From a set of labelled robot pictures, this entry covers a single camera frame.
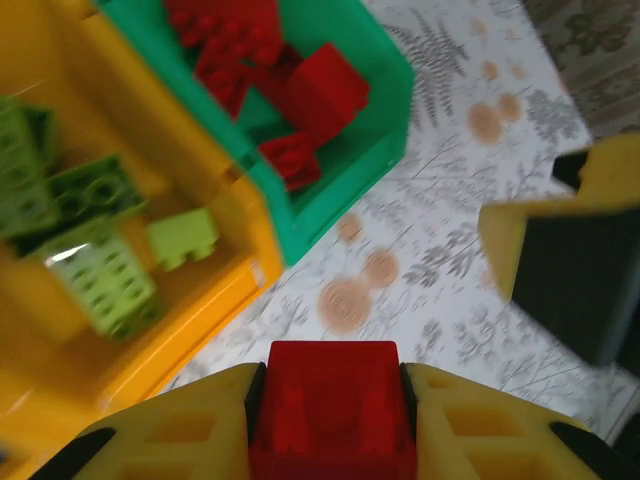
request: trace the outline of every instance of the red block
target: red block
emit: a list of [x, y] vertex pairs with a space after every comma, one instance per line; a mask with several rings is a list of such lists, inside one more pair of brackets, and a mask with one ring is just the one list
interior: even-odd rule
[[280, 96], [284, 92], [284, 86], [298, 68], [304, 58], [293, 46], [286, 44], [280, 51], [276, 63], [269, 67], [255, 68], [252, 72], [253, 82], [260, 92], [271, 103], [279, 106], [284, 103]]
[[260, 145], [260, 151], [283, 178], [290, 192], [306, 187], [322, 176], [318, 158], [306, 133], [269, 140]]
[[259, 72], [256, 86], [289, 123], [311, 135], [313, 148], [340, 134], [368, 103], [369, 84], [331, 44], [295, 67], [279, 88], [268, 75], [271, 70]]
[[272, 65], [284, 45], [275, 0], [167, 0], [166, 6], [185, 47], [215, 40], [225, 58]]
[[393, 342], [274, 342], [249, 461], [254, 480], [414, 480]]
[[207, 42], [196, 64], [196, 77], [233, 118], [238, 118], [251, 87], [251, 69], [242, 63], [225, 62], [217, 53], [214, 42]]

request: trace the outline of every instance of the patterned floor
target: patterned floor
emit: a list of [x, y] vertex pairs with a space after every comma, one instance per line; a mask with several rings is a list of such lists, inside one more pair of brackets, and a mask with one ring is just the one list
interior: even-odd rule
[[606, 435], [637, 384], [593, 369], [507, 306], [476, 233], [490, 200], [562, 193], [590, 136], [515, 0], [365, 2], [416, 71], [406, 158], [170, 388], [265, 360], [277, 339], [390, 339], [419, 361]]

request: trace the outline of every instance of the green brick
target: green brick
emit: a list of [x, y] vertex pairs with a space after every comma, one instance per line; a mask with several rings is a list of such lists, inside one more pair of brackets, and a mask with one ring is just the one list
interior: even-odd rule
[[152, 279], [107, 218], [96, 218], [39, 250], [102, 336], [125, 339], [164, 313]]
[[166, 271], [178, 268], [187, 258], [205, 259], [220, 237], [206, 208], [154, 222], [147, 227], [147, 234], [154, 255]]
[[31, 234], [58, 220], [25, 111], [0, 97], [0, 238]]
[[91, 218], [123, 219], [146, 206], [117, 155], [65, 170], [51, 177], [49, 184], [62, 221], [46, 231], [14, 239], [11, 243], [19, 257], [35, 252], [46, 241]]
[[33, 135], [35, 148], [46, 171], [51, 171], [60, 155], [60, 130], [53, 110], [27, 105], [24, 112]]

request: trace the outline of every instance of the yellow plastic frame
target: yellow plastic frame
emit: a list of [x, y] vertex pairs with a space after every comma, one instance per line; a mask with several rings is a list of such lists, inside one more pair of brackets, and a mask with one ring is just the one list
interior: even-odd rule
[[[24, 478], [89, 423], [158, 393], [283, 266], [261, 194], [88, 0], [4, 0], [0, 32], [0, 95], [55, 109], [65, 167], [118, 152], [149, 199], [121, 231], [169, 311], [112, 343], [41, 263], [0, 243], [0, 445], [16, 459], [0, 477]], [[197, 206], [220, 229], [216, 252], [162, 272], [145, 224]]]

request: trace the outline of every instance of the black panel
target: black panel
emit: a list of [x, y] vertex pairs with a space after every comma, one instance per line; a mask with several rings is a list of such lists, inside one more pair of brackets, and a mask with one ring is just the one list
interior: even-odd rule
[[416, 441], [417, 422], [418, 422], [418, 396], [413, 389], [411, 383], [411, 376], [407, 370], [405, 363], [400, 364], [400, 376], [402, 378], [402, 388], [404, 389], [404, 398], [407, 402], [407, 414], [409, 415], [409, 426], [411, 427], [411, 434], [413, 435], [413, 441]]
[[627, 422], [613, 448], [640, 468], [640, 413]]
[[588, 156], [589, 150], [585, 150], [556, 158], [551, 175], [577, 191], [580, 188], [578, 172], [587, 163]]
[[636, 305], [631, 328], [622, 345], [618, 363], [631, 374], [640, 378], [640, 303]]
[[550, 427], [601, 480], [640, 479], [640, 470], [593, 433], [562, 422]]
[[113, 428], [101, 428], [73, 439], [38, 470], [31, 480], [72, 480], [115, 434]]
[[247, 416], [247, 439], [249, 443], [253, 440], [253, 432], [258, 422], [258, 414], [260, 413], [260, 404], [262, 402], [262, 391], [264, 390], [264, 381], [267, 376], [267, 366], [261, 362], [253, 375], [249, 391], [244, 398], [244, 412]]
[[593, 365], [616, 359], [640, 293], [640, 209], [531, 218], [513, 300]]

